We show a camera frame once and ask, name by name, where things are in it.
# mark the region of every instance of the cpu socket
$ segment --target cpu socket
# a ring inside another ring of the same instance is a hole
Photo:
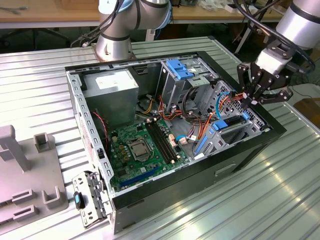
[[[149,146],[143,138],[137,138],[128,143],[132,155],[136,161],[145,162],[151,156]]]

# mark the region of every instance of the ram slot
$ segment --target ram slot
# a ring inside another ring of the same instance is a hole
[[[170,164],[172,160],[175,161],[178,159],[170,144],[163,136],[157,123],[146,124],[145,128],[160,151],[166,164]]]

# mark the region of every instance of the black cable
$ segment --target black cable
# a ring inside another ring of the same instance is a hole
[[[267,10],[268,10],[269,8],[271,8],[273,5],[275,5],[275,4],[276,4],[277,2],[279,2],[279,1],[280,1],[280,0],[274,0],[274,1],[268,0],[267,3],[266,3],[266,5],[265,5],[264,7],[262,7],[261,9],[259,9],[259,10],[258,10],[255,14],[253,14],[253,15],[252,15],[252,13],[251,13],[250,11],[248,11],[249,9],[246,7],[246,5],[247,5],[246,2],[244,2],[243,4],[244,4],[244,7],[245,7],[247,13],[251,14],[253,17],[257,17],[257,16],[259,15],[258,20],[260,21],[260,20],[264,17],[264,15],[265,15],[265,13],[267,12]],[[248,25],[248,28],[249,28],[249,29],[251,29],[252,31],[256,31],[255,27],[252,27],[252,26],[251,26],[250,20],[248,20],[247,25]]]
[[[299,53],[310,65],[310,69],[305,71],[303,68],[299,68],[300,73],[310,73],[315,70],[316,66],[315,63],[311,60],[311,58],[306,54],[305,51],[303,51],[298,45],[287,39],[282,34],[278,33],[277,31],[273,30],[272,28],[262,24],[259,20],[255,19],[251,14],[246,12],[241,5],[239,4],[239,0],[233,0],[233,3],[235,4],[236,8],[239,10],[241,14],[243,14],[245,17],[248,18],[248,20],[252,21],[255,25],[259,26],[269,34],[273,35],[275,38],[286,44],[288,47],[294,49],[297,53]]]
[[[301,95],[302,97],[309,97],[309,98],[312,99],[312,96],[310,96],[310,95],[303,95],[303,94],[301,94],[300,92],[298,92],[297,90],[295,90],[294,86],[292,86],[292,90],[295,91],[297,94]]]
[[[113,10],[113,12],[102,22],[99,24],[99,26],[97,26],[95,29],[93,29],[92,31],[83,34],[82,36],[80,36],[78,39],[76,39],[75,41],[73,41],[70,45],[70,47],[72,48],[73,44],[75,44],[78,41],[82,41],[82,40],[90,40],[90,42],[88,43],[91,44],[101,33],[103,33],[114,21],[114,19],[116,18],[122,4],[124,3],[124,0],[117,0],[115,3],[115,8]],[[104,26],[103,28],[101,28],[105,23],[107,23],[109,20],[111,19],[111,21],[108,23],[108,25]]]
[[[259,9],[256,13],[253,14],[254,17],[258,16],[260,13],[262,13],[263,11],[267,11],[269,8],[271,8],[273,5],[275,5],[276,3],[278,3],[280,0],[273,0],[272,2],[270,2],[269,4],[265,5],[263,8]]]
[[[193,113],[190,115],[187,113],[187,110],[186,110],[186,102],[187,102],[187,99],[189,98],[189,96],[191,96],[198,88],[190,88],[188,90],[188,92],[184,95],[183,99],[182,99],[182,103],[181,103],[181,110],[182,110],[182,116],[184,116],[185,120],[192,124],[192,125],[196,125],[198,126],[199,125],[199,120],[202,124],[205,124],[206,121],[208,120],[208,117],[201,117],[201,116],[196,116],[194,115]]]

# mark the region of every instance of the gray plastic tray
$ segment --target gray plastic tray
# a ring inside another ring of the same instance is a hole
[[[13,126],[0,127],[0,235],[67,207],[54,137],[18,143]]]

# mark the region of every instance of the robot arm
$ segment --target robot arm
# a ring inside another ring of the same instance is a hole
[[[108,18],[107,0],[100,0],[100,20]],[[107,21],[98,37],[96,54],[105,61],[129,59],[132,56],[130,33],[133,30],[160,29],[171,20],[171,3],[169,0],[125,0],[116,17],[110,24]]]
[[[255,62],[242,63],[237,68],[240,86],[244,91],[243,106],[257,103],[269,104],[288,101],[293,95],[287,87],[294,72],[310,72],[314,63],[302,50],[312,49],[320,41],[320,1],[293,0],[290,8],[281,19],[274,32],[272,29],[253,20],[244,9],[239,11],[254,24],[271,32],[275,39],[261,51]],[[292,62],[293,56],[299,53],[309,62],[310,70],[306,71]],[[275,94],[264,94],[265,91],[279,90]]]

